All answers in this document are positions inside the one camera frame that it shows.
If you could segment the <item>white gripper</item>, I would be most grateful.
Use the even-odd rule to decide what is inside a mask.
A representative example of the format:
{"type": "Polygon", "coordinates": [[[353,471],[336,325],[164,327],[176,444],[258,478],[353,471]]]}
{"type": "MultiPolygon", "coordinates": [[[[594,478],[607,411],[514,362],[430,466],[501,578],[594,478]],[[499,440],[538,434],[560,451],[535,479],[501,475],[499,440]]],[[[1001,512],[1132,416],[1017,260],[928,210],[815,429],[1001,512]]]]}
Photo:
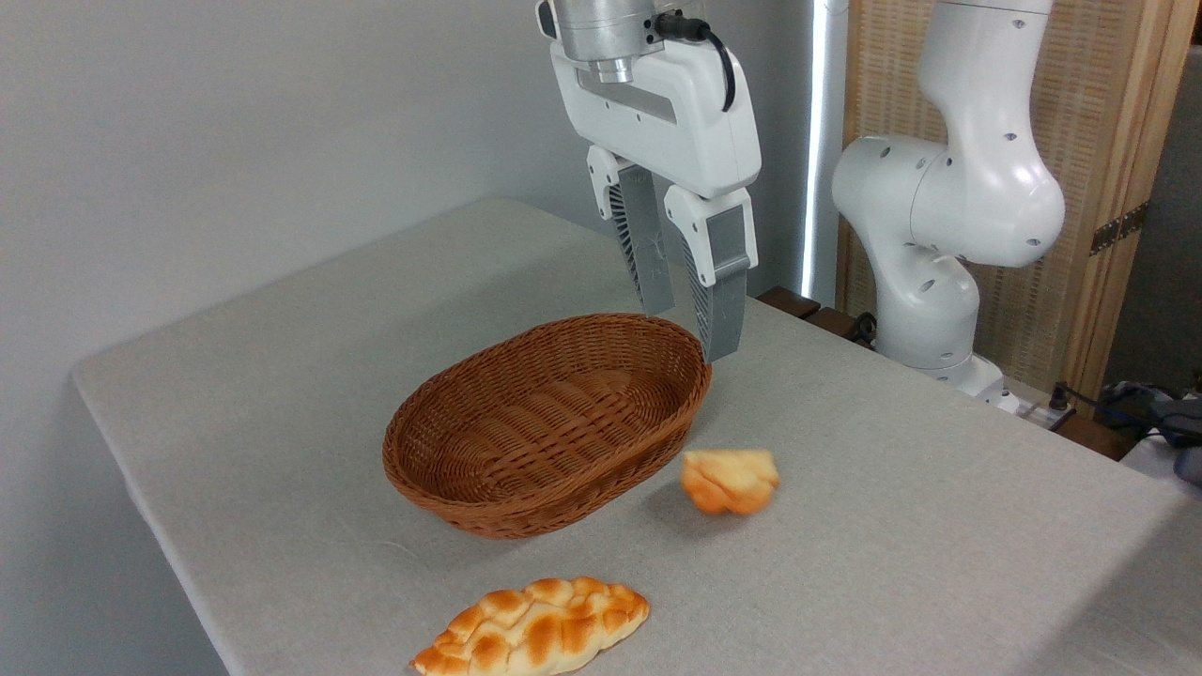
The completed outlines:
{"type": "Polygon", "coordinates": [[[700,1],[541,1],[563,107],[584,140],[643,312],[674,307],[653,173],[683,245],[707,362],[734,354],[758,263],[746,186],[763,158],[746,75],[700,1]]]}

